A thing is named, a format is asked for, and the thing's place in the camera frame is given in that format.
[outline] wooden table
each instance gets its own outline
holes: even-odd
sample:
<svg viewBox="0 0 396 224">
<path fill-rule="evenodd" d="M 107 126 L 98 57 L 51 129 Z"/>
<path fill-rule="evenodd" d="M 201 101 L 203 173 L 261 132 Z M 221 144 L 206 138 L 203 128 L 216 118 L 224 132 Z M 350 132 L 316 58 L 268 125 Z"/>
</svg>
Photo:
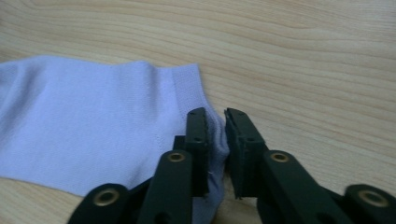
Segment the wooden table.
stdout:
<svg viewBox="0 0 396 224">
<path fill-rule="evenodd" d="M 198 63 L 216 110 L 247 112 L 320 185 L 396 194 L 394 0 L 0 0 L 0 62 L 37 54 Z M 260 223 L 224 181 L 214 223 Z M 65 223 L 80 200 L 0 179 L 0 223 Z"/>
</svg>

